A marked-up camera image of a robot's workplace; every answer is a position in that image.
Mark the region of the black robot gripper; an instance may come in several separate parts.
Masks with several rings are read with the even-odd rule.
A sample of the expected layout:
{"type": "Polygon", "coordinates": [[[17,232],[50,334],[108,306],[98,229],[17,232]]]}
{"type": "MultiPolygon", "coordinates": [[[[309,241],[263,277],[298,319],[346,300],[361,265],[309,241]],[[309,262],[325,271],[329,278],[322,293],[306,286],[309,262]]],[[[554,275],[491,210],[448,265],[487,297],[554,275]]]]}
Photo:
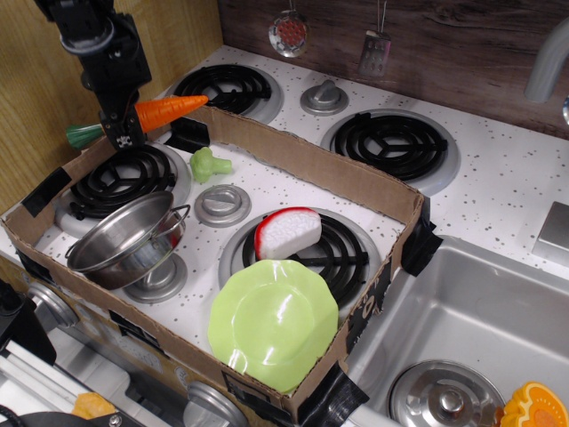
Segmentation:
{"type": "Polygon", "coordinates": [[[112,1],[37,1],[36,5],[56,24],[62,47],[79,59],[83,85],[100,104],[100,124],[112,146],[144,145],[146,136],[133,104],[152,76],[132,15],[117,12],[112,1]]]}

